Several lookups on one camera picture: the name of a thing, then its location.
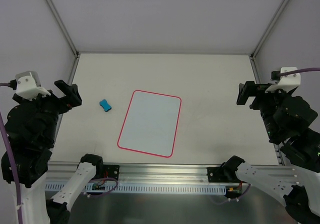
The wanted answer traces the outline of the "blue whiteboard eraser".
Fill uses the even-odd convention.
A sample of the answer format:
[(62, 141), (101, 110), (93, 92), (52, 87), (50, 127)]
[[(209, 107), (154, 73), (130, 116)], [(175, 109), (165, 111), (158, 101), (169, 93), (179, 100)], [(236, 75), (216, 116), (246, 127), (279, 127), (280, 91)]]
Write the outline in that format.
[(111, 105), (108, 103), (106, 99), (103, 99), (99, 102), (99, 105), (103, 108), (105, 112), (108, 112), (112, 109)]

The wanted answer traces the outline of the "pink framed whiteboard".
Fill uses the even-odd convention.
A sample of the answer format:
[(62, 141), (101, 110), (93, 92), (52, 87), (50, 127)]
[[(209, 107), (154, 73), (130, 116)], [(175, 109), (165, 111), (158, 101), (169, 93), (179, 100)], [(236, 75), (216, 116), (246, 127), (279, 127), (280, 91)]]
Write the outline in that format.
[(182, 100), (178, 96), (135, 90), (117, 140), (123, 150), (170, 158)]

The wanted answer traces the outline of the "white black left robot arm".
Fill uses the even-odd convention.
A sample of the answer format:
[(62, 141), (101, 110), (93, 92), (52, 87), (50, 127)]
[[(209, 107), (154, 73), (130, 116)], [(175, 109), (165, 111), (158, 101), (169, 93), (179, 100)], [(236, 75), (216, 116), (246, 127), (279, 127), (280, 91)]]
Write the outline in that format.
[(16, 196), (19, 223), (68, 223), (72, 206), (86, 184), (104, 174), (102, 157), (86, 154), (63, 189), (46, 199), (46, 174), (59, 116), (82, 104), (76, 84), (57, 80), (55, 85), (63, 92), (62, 97), (37, 86), (30, 98), (14, 94), (16, 106), (9, 111), (7, 121), (1, 122), (6, 146), (1, 158), (2, 176)]

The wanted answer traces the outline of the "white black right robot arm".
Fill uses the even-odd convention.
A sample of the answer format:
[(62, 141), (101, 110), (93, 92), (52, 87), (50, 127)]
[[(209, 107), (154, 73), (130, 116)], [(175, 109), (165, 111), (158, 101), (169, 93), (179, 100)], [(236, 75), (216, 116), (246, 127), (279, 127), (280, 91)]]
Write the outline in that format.
[(295, 88), (271, 90), (272, 84), (254, 81), (238, 87), (236, 104), (244, 105), (253, 97), (250, 109), (260, 112), (269, 142), (280, 146), (302, 184), (287, 184), (235, 155), (220, 166), (224, 178), (254, 185), (281, 203), (298, 223), (319, 223), (320, 134), (310, 129), (318, 113), (301, 96), (293, 96)]

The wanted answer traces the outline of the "front aluminium mounting rail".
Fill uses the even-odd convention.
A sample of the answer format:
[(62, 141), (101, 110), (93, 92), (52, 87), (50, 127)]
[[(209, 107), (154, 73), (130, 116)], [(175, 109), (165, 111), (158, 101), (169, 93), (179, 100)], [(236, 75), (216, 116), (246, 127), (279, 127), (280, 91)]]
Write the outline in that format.
[[(76, 162), (51, 162), (47, 181), (67, 181), (77, 169)], [(191, 164), (134, 164), (118, 163), (120, 183), (137, 184), (208, 184), (207, 167), (218, 165)], [(301, 184), (294, 167), (284, 165), (256, 165), (264, 173), (291, 184)]]

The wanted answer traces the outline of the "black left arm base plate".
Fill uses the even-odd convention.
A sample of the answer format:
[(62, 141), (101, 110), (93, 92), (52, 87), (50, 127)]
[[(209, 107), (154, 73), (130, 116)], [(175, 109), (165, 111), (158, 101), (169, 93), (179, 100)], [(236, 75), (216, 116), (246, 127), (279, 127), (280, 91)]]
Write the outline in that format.
[(118, 180), (120, 174), (120, 166), (115, 164), (104, 164), (102, 178), (113, 178)]

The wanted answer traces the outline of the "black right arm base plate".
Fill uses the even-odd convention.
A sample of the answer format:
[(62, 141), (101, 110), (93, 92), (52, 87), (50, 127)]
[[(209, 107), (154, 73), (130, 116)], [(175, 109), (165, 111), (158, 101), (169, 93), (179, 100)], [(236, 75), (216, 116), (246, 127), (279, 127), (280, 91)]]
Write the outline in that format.
[(235, 172), (228, 171), (225, 168), (219, 167), (207, 167), (208, 182), (219, 182), (219, 183), (239, 183), (240, 180), (237, 178)]

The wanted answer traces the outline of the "left aluminium corner post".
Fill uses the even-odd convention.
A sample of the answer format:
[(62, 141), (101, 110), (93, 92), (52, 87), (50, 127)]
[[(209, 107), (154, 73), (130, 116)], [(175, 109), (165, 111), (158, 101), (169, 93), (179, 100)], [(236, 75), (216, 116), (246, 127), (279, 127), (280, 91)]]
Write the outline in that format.
[(58, 28), (60, 29), (65, 41), (67, 42), (72, 54), (77, 58), (79, 55), (79, 51), (77, 50), (77, 48), (75, 47), (75, 44), (73, 42), (73, 40), (71, 39), (69, 32), (53, 2), (53, 0), (44, 0), (51, 15), (53, 16), (56, 24), (58, 25)]

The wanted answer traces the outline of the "aluminium corner post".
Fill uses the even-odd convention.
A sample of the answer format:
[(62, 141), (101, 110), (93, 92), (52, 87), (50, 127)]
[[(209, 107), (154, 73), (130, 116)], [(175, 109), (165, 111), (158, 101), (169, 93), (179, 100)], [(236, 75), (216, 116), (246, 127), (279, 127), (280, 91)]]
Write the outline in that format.
[(56, 24), (58, 25), (58, 28), (60, 29), (65, 41), (67, 42), (72, 54), (77, 58), (79, 55), (79, 51), (77, 50), (77, 48), (75, 47), (75, 44), (73, 42), (73, 40), (71, 39), (69, 32), (53, 2), (53, 0), (44, 0), (51, 15), (53, 16)]
[(284, 13), (284, 11), (285, 11), (286, 7), (288, 6), (288, 4), (290, 3), (290, 1), (291, 0), (281, 0), (279, 6), (277, 7), (275, 13), (272, 16), (270, 22), (268, 23), (265, 31), (263, 32), (261, 38), (259, 39), (256, 47), (254, 48), (253, 52), (250, 55), (252, 60), (254, 60), (257, 57), (258, 53), (260, 52), (260, 50), (264, 46), (265, 42), (267, 41), (267, 38), (269, 37), (269, 35), (273, 31), (273, 28), (276, 26), (276, 23), (278, 22), (278, 20), (280, 19), (280, 17)]

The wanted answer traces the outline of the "right aluminium corner post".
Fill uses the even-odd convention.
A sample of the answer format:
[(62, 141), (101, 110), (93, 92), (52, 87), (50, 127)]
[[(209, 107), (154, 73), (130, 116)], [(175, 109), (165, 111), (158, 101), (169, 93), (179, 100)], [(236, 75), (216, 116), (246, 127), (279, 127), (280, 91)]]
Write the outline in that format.
[(263, 32), (261, 38), (259, 39), (256, 47), (254, 48), (253, 52), (250, 55), (252, 60), (254, 60), (257, 57), (258, 53), (260, 52), (260, 50), (264, 46), (265, 42), (267, 41), (267, 38), (269, 37), (269, 35), (273, 31), (273, 28), (276, 26), (276, 23), (278, 22), (278, 20), (280, 19), (280, 17), (284, 13), (284, 11), (285, 11), (286, 7), (288, 6), (288, 4), (290, 3), (290, 1), (291, 0), (281, 0), (279, 6), (277, 7), (275, 13), (272, 16), (270, 22), (268, 23), (265, 31)]

